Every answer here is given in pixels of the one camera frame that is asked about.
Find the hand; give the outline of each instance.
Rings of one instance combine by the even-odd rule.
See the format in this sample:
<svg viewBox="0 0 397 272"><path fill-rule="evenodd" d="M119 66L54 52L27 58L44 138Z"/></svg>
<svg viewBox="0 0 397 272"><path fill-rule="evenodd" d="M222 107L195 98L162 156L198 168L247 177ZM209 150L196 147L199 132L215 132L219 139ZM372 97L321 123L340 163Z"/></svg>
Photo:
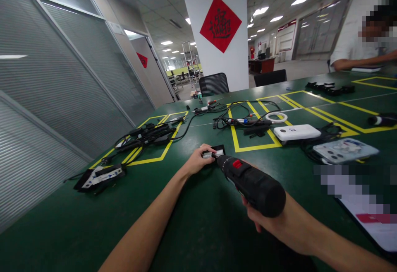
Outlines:
<svg viewBox="0 0 397 272"><path fill-rule="evenodd" d="M264 217L242 197L247 207L248 217L255 222L258 233L265 228L280 241L297 253L314 255L316 244L321 244L321 238L327 229L322 223L311 216L287 192L284 211L276 218Z"/></svg>
<svg viewBox="0 0 397 272"><path fill-rule="evenodd" d="M215 158L210 157L204 159L202 157L202 154L207 151L216 153L216 151L212 149L210 145L202 144L199 148L194 150L193 154L182 166L181 171L185 172L188 176L191 176L198 173L206 164L213 163Z"/></svg>

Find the table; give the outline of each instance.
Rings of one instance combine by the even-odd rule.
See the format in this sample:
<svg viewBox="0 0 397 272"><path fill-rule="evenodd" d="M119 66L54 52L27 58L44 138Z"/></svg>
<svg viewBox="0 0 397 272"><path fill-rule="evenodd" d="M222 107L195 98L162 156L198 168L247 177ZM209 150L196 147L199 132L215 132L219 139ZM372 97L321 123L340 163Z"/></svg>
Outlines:
<svg viewBox="0 0 397 272"><path fill-rule="evenodd" d="M338 97L320 96L305 89L309 81L352 83L356 92ZM395 109L395 81L365 73L335 72L203 100L206 103L224 97L221 102L230 103L268 97L284 110L293 105L304 106L287 113L289 123L322 127L336 120L348 136L381 150L368 163L395 164L396 129L373 130L366 123L368 112ZM191 110L202 106L196 99L165 104L154 111L148 122L185 114L186 105ZM258 103L252 106L264 113ZM244 112L235 108L232 113L239 116ZM167 147L148 147L128 167L127 176L99 196L78 193L72 189L75 182L67 182L0 235L0 270L97 271L129 227L203 142L224 144L228 155L256 164L279 180L315 218L345 238L378 253L335 199L321 193L319 182L313 177L313 163L299 147L280 147L271 131L264 137L249 139L239 129L214 130L213 117L213 114L195 117L186 137L178 142ZM185 127L186 123L179 127L180 131ZM127 155L115 161L122 161ZM186 183L151 271L279 271L280 261L289 259L276 246L277 242L268 233L256 233L239 194L219 168L211 166ZM330 271L318 259L313 260L318 270Z"/></svg>
<svg viewBox="0 0 397 272"><path fill-rule="evenodd" d="M255 73L268 73L274 71L274 59L269 58L264 60L249 60L249 68Z"/></svg>

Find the power drill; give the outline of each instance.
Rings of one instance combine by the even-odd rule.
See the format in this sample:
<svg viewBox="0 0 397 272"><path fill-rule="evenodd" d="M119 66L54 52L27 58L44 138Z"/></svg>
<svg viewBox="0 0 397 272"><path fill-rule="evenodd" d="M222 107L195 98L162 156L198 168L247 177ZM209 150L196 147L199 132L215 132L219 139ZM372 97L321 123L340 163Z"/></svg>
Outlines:
<svg viewBox="0 0 397 272"><path fill-rule="evenodd" d="M226 179L265 217L274 218L285 206L285 191L268 174L234 157L212 155Z"/></svg>

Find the black office chair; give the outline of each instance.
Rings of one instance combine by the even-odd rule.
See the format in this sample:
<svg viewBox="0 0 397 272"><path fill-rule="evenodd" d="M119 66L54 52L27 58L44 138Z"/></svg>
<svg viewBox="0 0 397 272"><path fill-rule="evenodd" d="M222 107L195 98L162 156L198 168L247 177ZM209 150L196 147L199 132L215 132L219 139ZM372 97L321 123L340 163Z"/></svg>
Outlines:
<svg viewBox="0 0 397 272"><path fill-rule="evenodd" d="M285 82L287 80L287 72L285 69L281 69L269 73L258 74L254 76L254 80L255 86L257 87Z"/></svg>
<svg viewBox="0 0 397 272"><path fill-rule="evenodd" d="M198 84L200 85L200 90L203 97L229 93L227 77L223 72L201 77L198 80Z"/></svg>

